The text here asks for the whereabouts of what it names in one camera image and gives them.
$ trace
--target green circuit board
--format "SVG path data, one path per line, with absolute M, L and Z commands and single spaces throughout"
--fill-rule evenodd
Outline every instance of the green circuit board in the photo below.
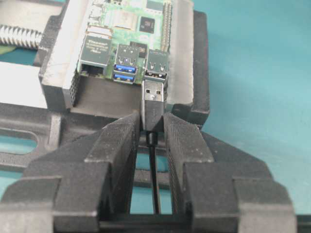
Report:
M 161 50 L 163 45 L 163 7 L 171 0 L 94 0 L 89 17 L 90 26 L 104 27 L 111 31 L 108 64 L 104 74 L 97 78 L 112 79 L 119 45 L 144 44 L 148 50 Z M 141 84 L 146 57 L 137 59 L 135 84 Z

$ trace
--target threaded rod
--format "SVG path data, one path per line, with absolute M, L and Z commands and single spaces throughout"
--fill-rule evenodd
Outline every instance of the threaded rod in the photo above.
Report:
M 36 30 L 0 25 L 0 44 L 37 50 L 41 39 Z

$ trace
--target usb connector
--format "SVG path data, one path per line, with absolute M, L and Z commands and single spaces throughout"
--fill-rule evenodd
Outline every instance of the usb connector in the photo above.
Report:
M 163 131 L 165 111 L 164 84 L 157 81 L 142 81 L 141 119 L 143 129 L 149 132 Z

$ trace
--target electronic component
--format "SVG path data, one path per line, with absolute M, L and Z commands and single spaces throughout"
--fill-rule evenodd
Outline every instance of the electronic component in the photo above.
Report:
M 137 73 L 138 55 L 139 48 L 119 45 L 113 69 L 114 81 L 133 84 Z
M 111 0 L 111 3 L 121 5 L 122 0 Z
M 115 10 L 113 26 L 117 28 L 135 31 L 138 16 L 133 12 L 124 10 Z
M 79 59 L 79 73 L 104 75 L 109 61 L 111 40 L 86 35 Z
M 160 2 L 152 1 L 152 0 L 147 0 L 147 9 L 153 10 L 153 11 L 163 11 L 163 4 Z
M 102 27 L 102 26 L 92 26 L 89 25 L 87 28 L 86 33 L 91 36 L 105 38 L 105 39 L 111 39 L 113 31 L 111 28 L 108 27 Z
M 167 52 L 149 50 L 144 79 L 165 83 L 168 76 L 169 57 Z
M 140 18 L 139 30 L 144 33 L 154 33 L 155 32 L 155 19 L 148 17 Z
M 171 34 L 171 18 L 172 18 L 172 4 L 165 3 L 163 7 L 163 25 L 162 25 L 162 38 L 161 50 L 167 52 L 170 44 Z
M 165 112 L 164 84 L 153 80 L 144 80 L 141 84 L 141 121 L 143 129 L 157 132 L 163 129 Z
M 138 42 L 131 41 L 130 46 L 138 47 L 139 48 L 139 57 L 140 58 L 146 58 L 147 55 L 147 44 L 142 44 Z

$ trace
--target circuit board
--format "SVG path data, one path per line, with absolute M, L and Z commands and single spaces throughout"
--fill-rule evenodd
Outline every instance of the circuit board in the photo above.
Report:
M 158 50 L 166 53 L 168 50 L 166 34 L 169 31 L 167 22 L 170 23 L 170 9 L 171 0 L 94 0 L 88 21 L 89 30 L 86 32 L 89 35 L 85 38 L 78 65 L 80 75 L 119 81 L 119 77 L 125 77 L 126 71 L 130 72 L 126 74 L 128 79 L 121 83 L 140 85 L 146 72 L 148 52 Z M 120 59 L 120 48 L 132 54 L 137 53 L 132 58 L 124 55 L 125 61 L 130 57 L 131 65 Z M 96 69 L 90 72 L 83 69 L 85 65 L 103 68 L 104 72 Z

